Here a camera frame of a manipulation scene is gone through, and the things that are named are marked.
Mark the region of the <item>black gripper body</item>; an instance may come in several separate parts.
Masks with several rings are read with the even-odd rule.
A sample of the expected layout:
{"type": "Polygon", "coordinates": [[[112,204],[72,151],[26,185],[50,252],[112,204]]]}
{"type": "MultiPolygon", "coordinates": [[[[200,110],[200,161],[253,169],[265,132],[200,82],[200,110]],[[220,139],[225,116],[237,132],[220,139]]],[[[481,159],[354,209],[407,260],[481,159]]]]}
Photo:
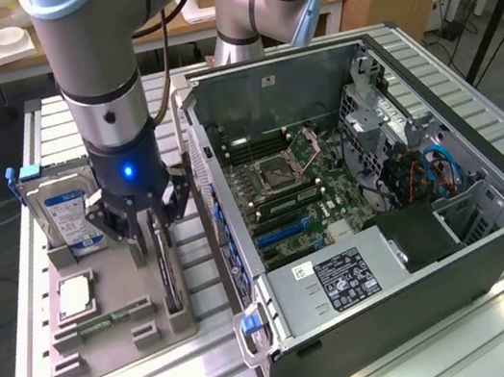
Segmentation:
{"type": "Polygon", "coordinates": [[[118,196],[145,192],[162,195],[169,183],[153,125],[118,147],[98,147],[85,142],[90,165],[101,189],[118,196]]]}

